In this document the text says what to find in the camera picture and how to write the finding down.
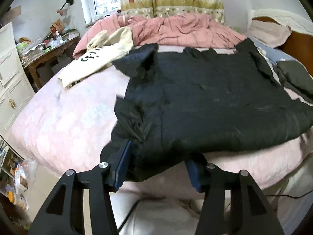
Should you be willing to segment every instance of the bedsheet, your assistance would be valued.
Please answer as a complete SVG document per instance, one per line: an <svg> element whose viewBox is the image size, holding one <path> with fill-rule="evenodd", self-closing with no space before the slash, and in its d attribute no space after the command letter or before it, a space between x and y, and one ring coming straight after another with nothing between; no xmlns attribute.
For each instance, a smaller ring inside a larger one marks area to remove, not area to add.
<svg viewBox="0 0 313 235"><path fill-rule="evenodd" d="M101 150L111 140L111 131L117 121L114 114L116 96L124 96L129 78L112 66L91 75L70 90L64 90L57 77L55 75L41 88L22 110L9 139L26 155L61 176L67 169L81 172L99 163ZM288 93L298 98L296 93L290 90ZM313 129L310 129L285 144L258 152L220 152L205 156L224 170L248 170L264 189L300 165L313 148L312 135ZM178 164L136 186L155 193L169 189L173 195L190 198L189 194L195 192L190 183L185 183L184 189L170 189L174 181L185 179L184 172L184 166ZM125 183L125 190L128 186L136 190L130 183Z"/></svg>

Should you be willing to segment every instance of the white bottle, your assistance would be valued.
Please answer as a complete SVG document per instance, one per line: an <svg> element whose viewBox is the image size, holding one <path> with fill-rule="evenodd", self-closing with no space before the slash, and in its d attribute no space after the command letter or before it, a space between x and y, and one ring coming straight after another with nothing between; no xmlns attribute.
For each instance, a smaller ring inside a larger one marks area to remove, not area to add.
<svg viewBox="0 0 313 235"><path fill-rule="evenodd" d="M55 34L56 34L56 37L57 37L58 44L61 45L63 43L61 35L58 33L58 31Z"/></svg>

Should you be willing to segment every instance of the desk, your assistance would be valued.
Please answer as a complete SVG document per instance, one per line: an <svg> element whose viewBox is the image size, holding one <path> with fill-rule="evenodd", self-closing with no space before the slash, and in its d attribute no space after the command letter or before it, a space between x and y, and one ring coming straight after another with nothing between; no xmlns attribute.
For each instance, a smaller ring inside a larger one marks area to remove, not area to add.
<svg viewBox="0 0 313 235"><path fill-rule="evenodd" d="M29 65L27 65L24 68L25 72L29 71L30 75L32 76L34 82L36 83L36 85L39 89L42 88L42 84L41 84L39 77L37 75L37 71L36 71L37 67L39 67L40 64L51 60L53 57L60 57L67 48L71 47L74 44L77 45L79 41L80 41L79 37L76 37L72 40L69 40L69 41L55 47L54 49L51 49L50 51L48 51L44 55L38 57L36 60L32 61Z"/></svg>

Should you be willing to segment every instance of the white cabinet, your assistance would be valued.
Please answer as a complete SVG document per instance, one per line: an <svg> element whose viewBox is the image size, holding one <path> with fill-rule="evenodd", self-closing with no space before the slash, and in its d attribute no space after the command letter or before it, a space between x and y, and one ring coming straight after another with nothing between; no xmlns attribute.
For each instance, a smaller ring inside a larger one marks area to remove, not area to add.
<svg viewBox="0 0 313 235"><path fill-rule="evenodd" d="M12 23L9 23L0 29L0 135L4 140L34 94L18 57Z"/></svg>

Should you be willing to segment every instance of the orange lid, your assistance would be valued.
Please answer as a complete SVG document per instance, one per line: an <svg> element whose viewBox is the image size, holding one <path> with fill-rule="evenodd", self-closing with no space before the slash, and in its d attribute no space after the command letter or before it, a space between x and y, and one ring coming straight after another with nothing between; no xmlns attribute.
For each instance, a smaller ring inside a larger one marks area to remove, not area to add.
<svg viewBox="0 0 313 235"><path fill-rule="evenodd" d="M8 192L8 194L7 194L7 196L8 196L8 198L9 198L9 200L10 200L10 202L14 202L14 194L13 194L13 192L12 191L9 191Z"/></svg>

